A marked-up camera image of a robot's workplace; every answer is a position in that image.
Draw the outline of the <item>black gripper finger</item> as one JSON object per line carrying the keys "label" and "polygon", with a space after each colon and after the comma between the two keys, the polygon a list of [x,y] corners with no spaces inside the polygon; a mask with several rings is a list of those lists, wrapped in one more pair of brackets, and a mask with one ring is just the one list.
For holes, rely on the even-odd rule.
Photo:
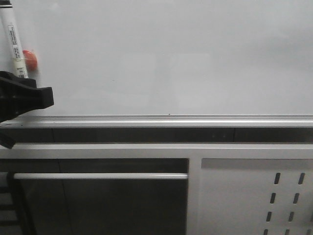
{"label": "black gripper finger", "polygon": [[0,134],[0,144],[1,146],[12,149],[13,146],[15,145],[15,141],[11,138],[6,136],[5,134],[1,133]]}
{"label": "black gripper finger", "polygon": [[54,105],[51,87],[38,88],[36,80],[0,72],[0,121]]}

